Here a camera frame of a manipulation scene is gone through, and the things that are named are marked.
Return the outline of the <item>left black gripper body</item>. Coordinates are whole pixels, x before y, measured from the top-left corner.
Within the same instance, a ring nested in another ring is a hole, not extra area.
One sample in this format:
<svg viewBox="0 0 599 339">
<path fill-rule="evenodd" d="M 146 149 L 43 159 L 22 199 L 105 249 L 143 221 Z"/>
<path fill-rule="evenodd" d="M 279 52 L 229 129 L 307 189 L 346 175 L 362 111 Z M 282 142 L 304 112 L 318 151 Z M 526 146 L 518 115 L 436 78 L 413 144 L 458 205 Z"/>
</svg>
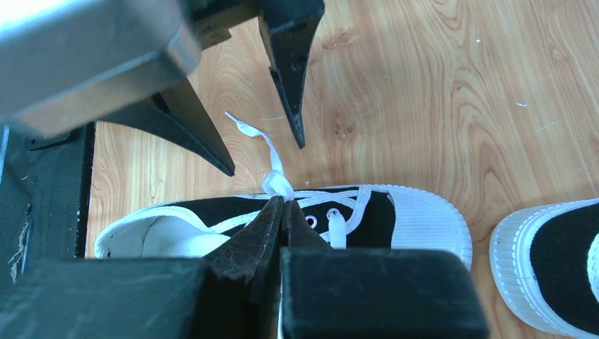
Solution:
<svg viewBox="0 0 599 339">
<path fill-rule="evenodd" d="M 259 12 L 257 0 L 184 0 L 182 5 L 202 49 L 230 39 L 230 28 L 256 17 Z"/>
</svg>

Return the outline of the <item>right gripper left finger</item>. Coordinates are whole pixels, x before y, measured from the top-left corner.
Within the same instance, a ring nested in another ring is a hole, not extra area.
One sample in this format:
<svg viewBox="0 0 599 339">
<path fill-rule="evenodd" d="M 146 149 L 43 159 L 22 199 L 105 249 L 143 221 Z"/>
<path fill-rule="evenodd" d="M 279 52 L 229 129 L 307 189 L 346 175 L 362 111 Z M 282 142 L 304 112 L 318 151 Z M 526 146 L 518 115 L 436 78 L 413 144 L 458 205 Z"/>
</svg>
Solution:
<svg viewBox="0 0 599 339">
<path fill-rule="evenodd" d="M 31 266 L 1 297 L 2 338 L 274 338 L 280 301 L 274 203 L 203 258 L 108 258 Z"/>
</svg>

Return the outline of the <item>black white sneaker with laces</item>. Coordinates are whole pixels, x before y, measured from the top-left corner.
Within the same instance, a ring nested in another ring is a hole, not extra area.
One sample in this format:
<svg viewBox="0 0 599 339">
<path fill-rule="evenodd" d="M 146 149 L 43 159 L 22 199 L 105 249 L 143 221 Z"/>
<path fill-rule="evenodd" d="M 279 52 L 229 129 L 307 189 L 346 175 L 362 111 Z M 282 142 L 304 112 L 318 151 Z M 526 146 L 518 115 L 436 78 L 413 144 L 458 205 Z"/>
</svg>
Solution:
<svg viewBox="0 0 599 339">
<path fill-rule="evenodd" d="M 506 216 L 490 240 L 490 266 L 508 308 L 539 331 L 598 337 L 598 200 Z"/>
</svg>

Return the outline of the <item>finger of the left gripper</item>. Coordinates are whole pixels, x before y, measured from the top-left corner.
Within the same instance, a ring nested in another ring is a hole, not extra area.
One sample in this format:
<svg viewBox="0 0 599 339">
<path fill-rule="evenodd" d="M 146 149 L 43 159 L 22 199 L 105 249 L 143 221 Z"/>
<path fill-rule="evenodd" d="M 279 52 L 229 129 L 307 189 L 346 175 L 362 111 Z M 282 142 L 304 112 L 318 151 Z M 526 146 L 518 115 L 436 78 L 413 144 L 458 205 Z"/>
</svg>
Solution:
<svg viewBox="0 0 599 339">
<path fill-rule="evenodd" d="M 158 136 L 189 150 L 231 177 L 235 164 L 189 80 L 100 119 Z"/>
<path fill-rule="evenodd" d="M 290 130 L 305 147 L 302 103 L 309 53 L 325 12 L 323 0 L 259 2 L 259 32 Z"/>
</svg>

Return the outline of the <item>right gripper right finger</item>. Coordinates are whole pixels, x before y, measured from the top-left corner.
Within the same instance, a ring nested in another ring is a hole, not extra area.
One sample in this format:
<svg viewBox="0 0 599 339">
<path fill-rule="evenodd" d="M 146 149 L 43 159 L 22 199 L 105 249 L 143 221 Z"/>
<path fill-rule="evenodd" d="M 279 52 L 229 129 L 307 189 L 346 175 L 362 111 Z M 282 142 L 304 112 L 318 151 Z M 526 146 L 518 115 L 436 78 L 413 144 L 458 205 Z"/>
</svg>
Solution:
<svg viewBox="0 0 599 339">
<path fill-rule="evenodd" d="M 334 249 L 285 204 L 280 250 L 283 338 L 487 338 L 475 286 L 454 254 Z"/>
</svg>

